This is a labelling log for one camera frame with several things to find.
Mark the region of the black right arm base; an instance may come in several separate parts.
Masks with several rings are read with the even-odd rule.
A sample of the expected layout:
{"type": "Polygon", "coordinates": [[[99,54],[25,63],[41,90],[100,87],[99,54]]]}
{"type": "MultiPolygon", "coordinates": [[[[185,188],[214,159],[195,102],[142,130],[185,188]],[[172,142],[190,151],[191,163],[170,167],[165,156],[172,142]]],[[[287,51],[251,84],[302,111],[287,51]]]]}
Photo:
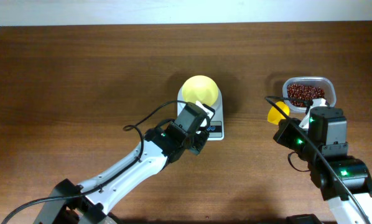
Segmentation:
{"type": "Polygon", "coordinates": [[[287,224],[322,224],[314,214],[293,215],[286,218],[287,224]]]}

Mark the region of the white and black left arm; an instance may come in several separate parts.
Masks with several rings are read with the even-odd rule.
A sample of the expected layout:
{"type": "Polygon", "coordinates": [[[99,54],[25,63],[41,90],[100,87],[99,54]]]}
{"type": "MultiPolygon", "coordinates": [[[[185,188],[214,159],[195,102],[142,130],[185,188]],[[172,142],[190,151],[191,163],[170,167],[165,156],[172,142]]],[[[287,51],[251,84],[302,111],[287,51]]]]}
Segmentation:
{"type": "Polygon", "coordinates": [[[185,150],[199,154],[210,125],[166,119],[142,136],[136,148],[115,165],[78,185],[68,179],[55,186],[36,223],[113,223],[110,211],[142,181],[180,159],[185,150]]]}

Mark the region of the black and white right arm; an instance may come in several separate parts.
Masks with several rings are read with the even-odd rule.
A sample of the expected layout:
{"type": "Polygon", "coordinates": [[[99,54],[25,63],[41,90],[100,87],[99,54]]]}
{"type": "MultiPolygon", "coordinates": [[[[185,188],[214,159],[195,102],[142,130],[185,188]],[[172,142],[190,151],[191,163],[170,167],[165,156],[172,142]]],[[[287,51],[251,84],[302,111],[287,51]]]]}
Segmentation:
{"type": "Polygon", "coordinates": [[[310,179],[337,223],[372,223],[371,174],[362,160],[348,155],[343,111],[329,106],[311,108],[308,128],[301,124],[297,118],[282,118],[275,142],[308,163],[310,179]]]}

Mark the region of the yellow plastic measuring scoop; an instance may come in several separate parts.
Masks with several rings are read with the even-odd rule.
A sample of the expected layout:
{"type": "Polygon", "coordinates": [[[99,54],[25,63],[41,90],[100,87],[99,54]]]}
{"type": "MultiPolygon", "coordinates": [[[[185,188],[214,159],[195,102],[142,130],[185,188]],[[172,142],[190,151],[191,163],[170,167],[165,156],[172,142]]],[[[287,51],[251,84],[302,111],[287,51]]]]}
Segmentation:
{"type": "MultiPolygon", "coordinates": [[[[285,103],[278,101],[276,102],[276,106],[279,107],[286,115],[290,114],[290,109],[285,103]]],[[[278,125],[282,119],[285,119],[285,117],[275,107],[272,107],[269,110],[269,113],[267,114],[267,121],[269,123],[278,125]]]]}

